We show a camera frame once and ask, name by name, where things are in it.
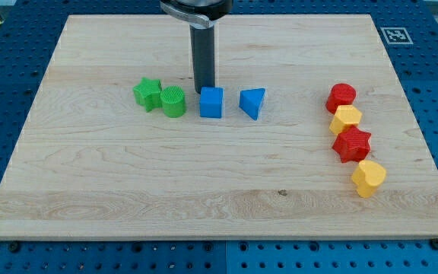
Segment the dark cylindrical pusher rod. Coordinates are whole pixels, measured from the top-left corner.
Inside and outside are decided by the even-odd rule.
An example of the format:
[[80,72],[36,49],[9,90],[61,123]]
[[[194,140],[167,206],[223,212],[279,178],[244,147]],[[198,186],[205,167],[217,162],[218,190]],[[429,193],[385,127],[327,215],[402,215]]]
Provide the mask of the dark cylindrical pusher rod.
[[214,27],[199,29],[190,26],[189,32],[195,92],[200,94],[203,87],[215,86]]

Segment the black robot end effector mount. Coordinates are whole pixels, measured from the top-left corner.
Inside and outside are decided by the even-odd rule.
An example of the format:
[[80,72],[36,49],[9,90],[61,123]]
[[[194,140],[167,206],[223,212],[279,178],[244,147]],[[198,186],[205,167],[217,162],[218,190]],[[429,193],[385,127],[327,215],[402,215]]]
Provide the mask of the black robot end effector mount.
[[233,0],[160,0],[160,8],[191,27],[208,29],[233,9]]

